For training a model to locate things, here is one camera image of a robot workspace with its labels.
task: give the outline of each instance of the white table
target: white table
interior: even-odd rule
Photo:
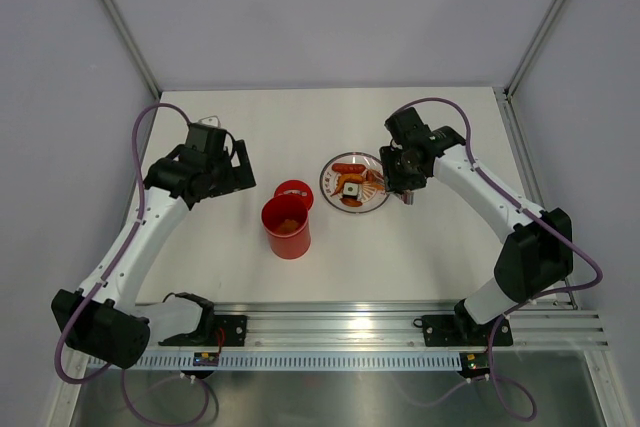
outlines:
[[[196,205],[166,242],[139,302],[187,291],[214,302],[443,301],[464,298],[493,275],[500,244],[453,191],[429,180],[413,206],[391,198],[380,209],[349,215],[319,191],[321,169],[337,154],[368,152],[390,141],[384,121],[399,106],[426,96],[458,102],[473,128],[475,154],[522,191],[492,89],[389,88],[165,92],[193,121],[218,115],[247,144],[257,187]],[[418,107],[433,129],[458,114],[444,104]],[[186,129],[173,111],[158,112],[144,171],[178,143]],[[311,248],[281,260],[269,249],[260,211],[275,188],[301,179],[313,189]]]

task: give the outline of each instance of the metal floor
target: metal floor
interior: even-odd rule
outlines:
[[[584,357],[580,353],[496,355],[498,370],[526,385],[538,402],[545,427],[604,426]],[[168,372],[131,371],[128,392],[140,397]],[[217,372],[209,379],[212,402],[198,425],[278,427],[515,426],[491,385],[466,386],[430,409],[406,398],[428,402],[461,378],[453,372]],[[529,413],[524,396],[508,387],[513,408]],[[186,381],[166,384],[140,397],[137,408],[155,421],[179,423],[200,409],[202,390]],[[74,427],[143,425],[124,407],[120,372],[111,370],[82,388],[71,423]]]

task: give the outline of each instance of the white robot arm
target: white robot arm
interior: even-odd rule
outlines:
[[[186,142],[149,168],[142,218],[133,215],[80,287],[75,292],[60,290],[51,304],[63,330],[87,293],[100,286],[65,339],[69,347],[128,368],[149,344],[210,345],[216,322],[213,303],[186,293],[142,307],[135,301],[164,242],[195,204],[255,186],[244,141],[231,136],[229,153],[224,147],[227,136],[218,127],[189,124]],[[236,167],[231,163],[234,155],[239,162]],[[135,223],[140,223],[135,237],[103,280]]]
[[[567,239],[571,239],[571,221],[562,210],[546,212],[513,191],[478,159],[469,158],[463,137],[450,127],[432,131],[414,108],[397,111],[385,126],[395,144],[380,149],[387,192],[408,199],[411,196],[407,192],[425,187],[427,179],[435,177],[457,192],[503,244],[494,277],[459,302],[454,313],[462,337],[481,333],[479,343],[486,345],[489,322],[573,270],[571,250],[533,218],[541,219]],[[487,183],[483,175],[495,185]],[[508,202],[505,195],[517,199],[520,206]]]

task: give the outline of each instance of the cable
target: cable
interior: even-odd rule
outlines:
[[[224,329],[222,327],[218,327],[218,330],[216,330],[216,338],[218,339],[218,358],[219,358],[220,354],[222,353],[222,347],[224,346],[224,343],[227,340],[227,336],[224,333]]]
[[[455,102],[453,102],[451,100],[448,100],[448,99],[444,99],[442,97],[425,97],[425,98],[422,98],[422,99],[414,100],[413,102],[409,102],[406,105],[403,105],[402,107],[397,109],[394,112],[394,114],[397,114],[398,112],[401,112],[401,111],[403,111],[405,109],[413,107],[414,105],[421,104],[421,103],[424,103],[424,102],[440,102],[440,103],[447,104],[447,105],[453,107],[460,114],[460,116],[462,117],[462,120],[464,122],[464,126],[465,126],[465,129],[466,129],[466,133],[465,133],[465,152],[467,154],[467,159],[469,160],[469,163],[471,164],[473,169],[478,173],[478,175],[491,188],[493,188],[493,190],[495,190],[498,194],[500,194],[502,197],[504,197],[505,200],[507,200],[513,206],[515,206],[516,209],[520,210],[523,214],[525,214],[527,217],[529,217],[533,222],[538,224],[540,227],[542,227],[544,230],[546,230],[549,234],[553,235],[556,239],[558,239],[565,246],[567,246],[569,249],[571,249],[573,252],[575,252],[579,257],[581,257],[585,262],[587,262],[587,264],[589,264],[591,266],[591,268],[593,269],[593,271],[596,274],[595,278],[593,280],[591,280],[590,282],[586,282],[586,283],[580,284],[580,285],[560,287],[560,288],[556,288],[556,289],[546,290],[544,292],[540,292],[540,293],[532,296],[530,300],[539,299],[540,297],[543,297],[545,295],[551,295],[551,294],[557,294],[557,293],[567,293],[567,292],[576,292],[576,291],[579,291],[579,290],[586,290],[586,289],[590,289],[591,287],[594,287],[594,286],[598,285],[600,282],[602,282],[602,278],[603,278],[602,269],[600,268],[600,266],[597,264],[597,262],[595,260],[593,260],[582,249],[580,249],[577,245],[575,245],[573,242],[571,242],[569,239],[567,239],[565,236],[563,236],[556,229],[551,227],[549,224],[544,222],[542,219],[538,218],[529,209],[524,208],[522,206],[522,204],[520,202],[518,202],[517,199],[515,199],[513,196],[509,195],[508,192],[506,192],[502,187],[500,187],[491,177],[489,177],[486,174],[486,172],[484,172],[482,170],[482,168],[480,166],[477,165],[475,157],[473,156],[473,152],[471,151],[471,123],[469,122],[469,118],[467,117],[467,114],[464,112],[464,110],[462,110],[462,107],[460,107]],[[495,363],[494,363],[494,359],[493,359],[493,342],[494,342],[495,335],[496,335],[496,332],[498,330],[498,327],[500,326],[500,324],[504,320],[505,315],[509,315],[509,314],[515,312],[516,310],[518,310],[519,308],[523,307],[526,304],[527,304],[527,302],[523,302],[521,304],[518,304],[515,307],[512,307],[511,309],[507,310],[503,315],[498,316],[498,318],[496,319],[496,321],[495,321],[495,323],[493,325],[493,328],[491,330],[491,335],[489,336],[489,343],[488,343],[488,347],[487,347],[487,352],[489,354],[489,371],[491,372],[490,377],[491,377],[491,380],[493,382],[493,387],[494,387],[494,389],[496,391],[496,395],[498,396],[498,400],[500,401],[500,403],[504,407],[505,411],[509,415],[511,415],[513,418],[515,418],[517,420],[521,420],[523,422],[531,422],[538,415],[538,406],[536,405],[536,402],[535,402],[533,396],[526,389],[526,387],[524,387],[522,384],[516,382],[513,379],[509,379],[508,377],[504,377],[502,375],[495,374],[494,373],[494,369],[495,369],[494,364]],[[504,382],[504,383],[511,384],[514,387],[516,387],[519,390],[521,390],[527,396],[529,401],[531,402],[531,414],[528,415],[528,416],[523,416],[523,415],[520,415],[517,412],[513,411],[507,405],[506,401],[504,400],[504,397],[502,396],[502,393],[501,393],[500,389],[498,388],[498,382]]]
[[[78,384],[84,384],[86,382],[89,382],[90,380],[93,380],[97,376],[104,373],[111,366],[111,364],[105,364],[99,370],[88,375],[87,377],[84,377],[82,379],[75,379],[73,377],[69,377],[67,373],[64,371],[64,367],[62,366],[62,350],[64,348],[64,344],[67,340],[67,337],[69,336],[69,333],[71,332],[71,329],[73,329],[73,326],[77,322],[78,318],[80,317],[84,309],[87,307],[87,305],[89,305],[89,302],[91,302],[91,299],[93,299],[93,297],[98,293],[100,288],[104,285],[104,282],[107,281],[107,279],[109,278],[109,275],[111,274],[111,272],[113,272],[113,269],[116,268],[116,266],[118,265],[118,262],[120,262],[120,259],[129,248],[129,245],[131,245],[133,238],[135,237],[136,233],[138,232],[138,229],[140,228],[142,217],[145,211],[145,198],[144,198],[144,183],[142,179],[142,164],[140,161],[140,155],[138,154],[138,130],[140,128],[140,123],[142,122],[142,119],[144,118],[144,116],[149,112],[151,112],[152,110],[159,109],[160,107],[166,107],[168,109],[175,110],[187,122],[187,125],[191,123],[191,121],[189,120],[189,117],[187,117],[187,114],[185,114],[184,111],[179,107],[176,107],[173,104],[158,102],[156,104],[150,105],[145,109],[143,109],[133,124],[133,130],[131,132],[131,154],[133,156],[133,164],[135,168],[135,182],[138,189],[138,213],[137,213],[136,219],[140,222],[135,222],[131,226],[131,230],[129,231],[129,234],[127,235],[125,241],[122,243],[122,246],[120,246],[120,249],[118,249],[118,252],[113,257],[113,259],[111,260],[111,262],[109,263],[105,271],[100,276],[100,282],[96,282],[96,284],[89,291],[89,293],[87,293],[85,298],[82,299],[82,302],[80,302],[80,305],[78,306],[78,308],[73,312],[73,314],[71,314],[71,317],[69,317],[67,324],[62,329],[62,333],[60,334],[60,339],[58,340],[58,344],[56,345],[56,350],[54,354],[54,366],[55,366],[56,373],[58,374],[58,377],[60,377],[63,381],[67,382],[68,384],[78,385]]]
[[[212,419],[207,421],[208,424],[213,425],[213,424],[215,424],[216,420],[218,420],[218,416],[220,415],[220,402],[218,401],[218,396],[216,395],[215,391],[213,390],[213,387],[211,387],[211,385],[207,384],[206,382],[204,383],[204,385],[207,388],[207,390],[209,391],[209,394],[211,394],[211,398],[213,399],[213,403],[216,406],[216,413],[214,414]]]
[[[453,394],[455,394],[458,390],[460,390],[462,387],[465,387],[465,386],[471,384],[472,382],[479,382],[481,380],[486,380],[485,377],[475,377],[473,379],[467,379],[467,380],[464,380],[464,381],[454,385],[453,387],[451,387],[439,399],[436,399],[436,400],[431,401],[431,402],[420,402],[418,400],[412,399],[409,396],[409,394],[407,394],[404,391],[404,389],[402,388],[402,386],[398,382],[398,379],[396,379],[395,375],[391,374],[391,379],[393,380],[393,383],[396,385],[396,388],[397,388],[398,392],[400,392],[402,397],[404,397],[404,400],[406,400],[409,404],[413,405],[414,407],[420,407],[420,408],[426,408],[426,409],[430,409],[432,407],[436,407],[436,406],[440,405],[445,400],[447,400],[449,397],[451,397]]]
[[[151,420],[148,417],[145,417],[144,415],[142,415],[140,412],[138,412],[135,406],[133,405],[134,401],[132,401],[129,398],[129,395],[127,394],[127,386],[125,382],[126,372],[127,371],[125,369],[122,369],[122,375],[120,376],[120,388],[122,389],[122,398],[124,399],[124,403],[127,405],[127,408],[133,414],[133,416],[136,419],[138,419],[140,422],[146,425],[160,426],[160,427],[186,427],[189,425],[195,425],[200,421],[200,419],[202,419],[202,417],[204,417],[204,414],[207,412],[207,409],[209,408],[209,394],[212,393],[209,390],[209,386],[203,380],[200,380],[197,377],[191,376],[190,378],[191,381],[198,382],[198,385],[200,385],[200,387],[202,387],[202,390],[204,391],[204,405],[202,406],[202,409],[200,410],[198,415],[196,415],[193,419],[189,420],[188,422],[184,422],[182,424],[166,424],[163,422],[156,422],[155,420]],[[173,377],[171,378],[171,380],[181,380],[183,378],[184,377],[181,375],[181,376]],[[169,382],[169,380],[164,379],[164,381],[160,381],[160,382],[167,383]]]
[[[148,371],[146,371],[146,373],[147,373],[147,382],[149,382],[149,378],[152,376],[154,371],[148,370]],[[142,392],[140,395],[136,396],[133,399],[131,397],[129,397],[129,399],[131,400],[131,403],[135,404],[136,402],[138,402],[139,400],[143,399],[147,395],[154,393],[156,390],[158,390],[163,385],[170,384],[171,382],[174,382],[176,380],[175,377],[176,377],[175,375],[170,375],[168,377],[165,377],[163,379],[158,380],[157,382],[154,382],[149,387],[147,387],[144,390],[144,392]],[[111,388],[111,385],[109,385],[110,381],[109,380],[105,381],[104,379],[105,379],[105,377],[101,377],[100,379],[98,379],[96,381],[96,383],[98,384],[97,392],[96,392],[96,398],[97,398],[98,403],[100,404],[100,407],[101,407],[102,411],[106,412],[106,413],[110,413],[110,412],[120,412],[122,410],[128,410],[129,408],[127,407],[127,404],[125,404],[124,402],[122,404],[118,404],[118,405],[108,405],[108,403],[104,402],[104,398],[103,397],[105,397],[107,395],[106,392],[105,392],[105,384],[107,384],[106,385],[107,389]]]

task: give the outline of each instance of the plate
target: plate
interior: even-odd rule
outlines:
[[[363,152],[347,152],[327,162],[320,174],[320,191],[336,209],[350,214],[376,210],[389,198],[382,164]]]

